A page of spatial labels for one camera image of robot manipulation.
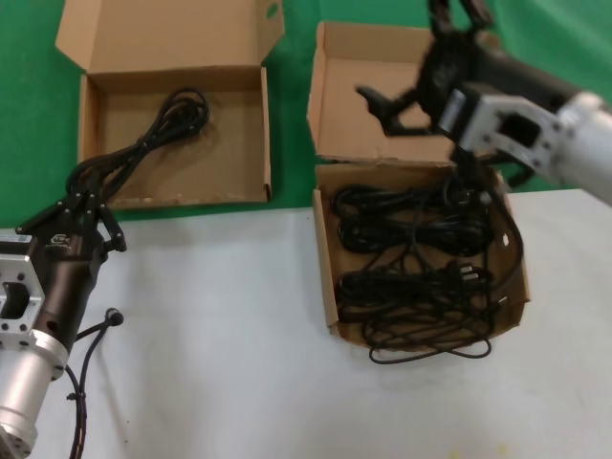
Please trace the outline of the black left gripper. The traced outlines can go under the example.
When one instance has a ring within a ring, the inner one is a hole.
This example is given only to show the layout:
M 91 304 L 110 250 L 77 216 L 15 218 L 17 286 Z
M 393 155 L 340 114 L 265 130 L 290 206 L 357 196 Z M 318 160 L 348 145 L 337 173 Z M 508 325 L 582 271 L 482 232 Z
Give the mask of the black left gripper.
M 99 223 L 108 232 L 106 240 L 96 231 Z M 119 222 L 98 194 L 76 192 L 44 208 L 18 229 L 37 230 L 29 255 L 45 298 L 34 329 L 72 345 L 99 268 L 107 259 L 105 253 L 127 250 Z

